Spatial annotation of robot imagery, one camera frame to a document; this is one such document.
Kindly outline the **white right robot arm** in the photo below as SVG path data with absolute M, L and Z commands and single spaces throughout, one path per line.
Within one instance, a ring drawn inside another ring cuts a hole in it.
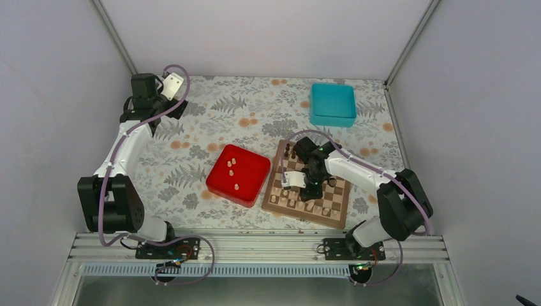
M 320 199 L 323 183 L 336 177 L 375 194 L 378 215 L 360 222 L 345 235 L 344 248 L 352 259 L 362 259 L 385 240 L 403 242 L 421 226 L 429 231 L 433 208 L 412 170 L 384 170 L 355 157 L 332 140 L 316 145 L 304 137 L 293 151 L 305 167 L 284 171 L 281 183 L 285 189 L 300 188 L 302 200 Z

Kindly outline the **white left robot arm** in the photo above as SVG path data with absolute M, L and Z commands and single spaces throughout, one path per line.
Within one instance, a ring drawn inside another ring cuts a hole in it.
M 89 177 L 78 181 L 77 191 L 88 230 L 98 234 L 104 247 L 123 239 L 151 245 L 161 258 L 177 251 L 169 222 L 145 215 L 132 182 L 140 156 L 153 138 L 161 118 L 178 119 L 187 106 L 186 96 L 177 98 L 182 86 L 189 89 L 188 75 L 164 72 L 141 73 L 131 78 L 131 96 L 124 103 L 115 142 L 105 161 Z

